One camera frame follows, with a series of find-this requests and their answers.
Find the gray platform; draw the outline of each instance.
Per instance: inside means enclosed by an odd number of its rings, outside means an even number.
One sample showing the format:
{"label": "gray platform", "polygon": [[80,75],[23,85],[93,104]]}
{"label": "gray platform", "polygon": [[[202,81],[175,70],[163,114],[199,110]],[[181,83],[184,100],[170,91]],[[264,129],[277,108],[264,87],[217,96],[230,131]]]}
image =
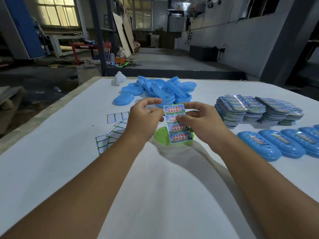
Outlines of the gray platform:
{"label": "gray platform", "polygon": [[188,52],[178,49],[141,48],[128,58],[136,68],[108,68],[107,75],[121,71],[126,76],[146,76],[181,79],[245,80],[245,73],[216,62],[198,61]]}

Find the window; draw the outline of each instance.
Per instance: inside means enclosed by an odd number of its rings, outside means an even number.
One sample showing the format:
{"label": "window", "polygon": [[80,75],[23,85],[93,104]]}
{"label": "window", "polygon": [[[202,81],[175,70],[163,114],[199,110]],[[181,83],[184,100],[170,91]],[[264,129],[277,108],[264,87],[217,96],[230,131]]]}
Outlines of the window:
{"label": "window", "polygon": [[250,0],[248,7],[248,17],[265,16],[276,11],[280,0]]}
{"label": "window", "polygon": [[78,27],[73,0],[37,0],[45,25]]}
{"label": "window", "polygon": [[124,3],[128,13],[133,18],[136,29],[152,29],[152,3],[141,0],[119,0]]}

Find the water bottle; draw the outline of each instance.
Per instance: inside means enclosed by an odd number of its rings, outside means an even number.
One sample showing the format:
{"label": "water bottle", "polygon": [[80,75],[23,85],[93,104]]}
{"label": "water bottle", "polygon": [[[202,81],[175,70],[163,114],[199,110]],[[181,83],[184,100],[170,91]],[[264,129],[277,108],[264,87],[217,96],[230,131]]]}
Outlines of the water bottle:
{"label": "water bottle", "polygon": [[114,66],[115,65],[115,56],[114,56],[114,53],[110,53],[110,65],[111,66]]}

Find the white workbench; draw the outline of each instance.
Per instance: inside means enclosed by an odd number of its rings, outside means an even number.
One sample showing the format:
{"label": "white workbench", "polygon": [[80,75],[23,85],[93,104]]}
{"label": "white workbench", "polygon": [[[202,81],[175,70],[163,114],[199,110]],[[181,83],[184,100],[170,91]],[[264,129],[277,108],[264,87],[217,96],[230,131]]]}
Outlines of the white workbench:
{"label": "white workbench", "polygon": [[[106,123],[106,115],[129,111],[144,97],[135,97],[127,106],[111,104],[130,82],[134,80],[117,87],[111,80],[98,80],[0,156],[0,235],[98,156],[95,137],[113,128]],[[286,100],[304,110],[297,125],[274,126],[274,130],[319,123],[317,101],[277,86],[247,81],[196,83],[192,101],[214,105],[219,96],[242,94]],[[250,123],[232,131],[267,128]],[[271,164],[319,201],[319,159],[281,157]],[[191,146],[163,146],[154,139],[145,145],[99,238],[247,239],[262,238],[262,234],[221,158],[195,137]]]}

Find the white figurine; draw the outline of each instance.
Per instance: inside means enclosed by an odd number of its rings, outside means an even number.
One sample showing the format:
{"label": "white figurine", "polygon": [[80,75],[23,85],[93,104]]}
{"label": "white figurine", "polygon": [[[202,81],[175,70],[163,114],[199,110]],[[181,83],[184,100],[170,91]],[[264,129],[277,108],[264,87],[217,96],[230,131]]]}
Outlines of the white figurine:
{"label": "white figurine", "polygon": [[122,74],[122,72],[117,72],[117,74],[114,76],[115,84],[120,85],[121,82],[126,81],[126,76]]}

